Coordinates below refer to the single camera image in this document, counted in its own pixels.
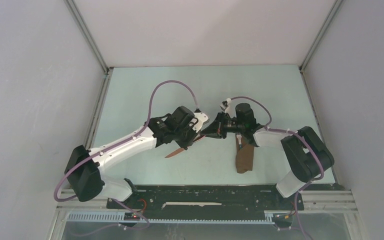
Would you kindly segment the brown wooden knife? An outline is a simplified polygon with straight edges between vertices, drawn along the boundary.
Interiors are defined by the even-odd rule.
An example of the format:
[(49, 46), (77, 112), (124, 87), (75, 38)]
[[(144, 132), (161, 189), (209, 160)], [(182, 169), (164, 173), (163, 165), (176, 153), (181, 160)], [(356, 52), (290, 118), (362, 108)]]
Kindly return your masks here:
[(200, 134), (199, 134), (199, 135), (193, 140), (193, 142), (191, 143), (190, 146), (188, 146), (188, 147), (186, 147), (186, 148), (178, 148), (178, 149), (176, 149), (175, 151), (173, 151), (173, 152), (169, 153), (168, 155), (166, 155), (165, 158), (166, 158), (166, 159), (168, 159), (168, 158), (172, 158), (172, 157), (174, 157), (174, 156), (176, 156), (176, 155), (178, 155), (178, 154), (180, 154), (180, 153), (182, 153), (182, 152), (188, 150), (188, 149), (189, 149), (190, 147), (192, 147), (195, 143), (199, 142), (200, 140), (202, 140), (202, 139), (204, 139), (204, 138), (205, 138), (204, 135), (200, 135)]

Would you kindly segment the brown cloth napkin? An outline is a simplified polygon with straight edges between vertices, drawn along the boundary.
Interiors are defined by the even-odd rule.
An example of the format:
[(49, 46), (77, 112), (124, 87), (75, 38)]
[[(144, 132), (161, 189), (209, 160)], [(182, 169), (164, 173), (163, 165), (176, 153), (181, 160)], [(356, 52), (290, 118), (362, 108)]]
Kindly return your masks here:
[(254, 151), (255, 147), (248, 143), (248, 141), (242, 136), (242, 149), (238, 150), (238, 141), (235, 135), (236, 142), (236, 155), (235, 155), (235, 167), (238, 174), (244, 174), (253, 170), (254, 166)]

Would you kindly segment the fork with dark handle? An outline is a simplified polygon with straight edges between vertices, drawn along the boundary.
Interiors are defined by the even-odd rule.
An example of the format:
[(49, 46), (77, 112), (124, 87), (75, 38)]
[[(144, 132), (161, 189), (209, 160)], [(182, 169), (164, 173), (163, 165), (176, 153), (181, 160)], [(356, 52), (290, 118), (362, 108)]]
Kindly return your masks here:
[(238, 147), (238, 150), (241, 150), (242, 147), (243, 147), (243, 144), (242, 144), (242, 135), (240, 133), (237, 133), (236, 134), (236, 139), (237, 139), (237, 147)]

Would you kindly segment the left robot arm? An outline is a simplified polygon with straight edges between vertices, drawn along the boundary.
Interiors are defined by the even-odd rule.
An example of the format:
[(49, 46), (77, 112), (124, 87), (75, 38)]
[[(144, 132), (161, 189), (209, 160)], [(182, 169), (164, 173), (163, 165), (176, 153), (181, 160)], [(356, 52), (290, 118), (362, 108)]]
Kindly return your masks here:
[(209, 117), (196, 109), (179, 106), (173, 113), (149, 118), (143, 126), (129, 135), (101, 147), (76, 147), (65, 169), (74, 197), (88, 202), (96, 197), (118, 200), (125, 208), (138, 202), (136, 187), (127, 178), (116, 180), (109, 175), (112, 167), (141, 152), (175, 142), (188, 149), (199, 136)]

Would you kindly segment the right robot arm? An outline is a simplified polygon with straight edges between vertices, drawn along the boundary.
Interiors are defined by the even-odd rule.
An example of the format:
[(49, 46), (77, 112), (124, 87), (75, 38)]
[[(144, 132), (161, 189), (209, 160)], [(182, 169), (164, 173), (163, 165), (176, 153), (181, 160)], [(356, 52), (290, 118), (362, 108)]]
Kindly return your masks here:
[(335, 163), (334, 157), (313, 128), (304, 126), (297, 131), (271, 128), (257, 122), (248, 103), (235, 106), (235, 116), (228, 111), (231, 104), (225, 100), (221, 112), (201, 134), (208, 138), (225, 139), (228, 133), (240, 134), (248, 145), (271, 147), (284, 151), (290, 171), (275, 185), (271, 204), (284, 209), (291, 202), (291, 196), (302, 191), (311, 181), (323, 177)]

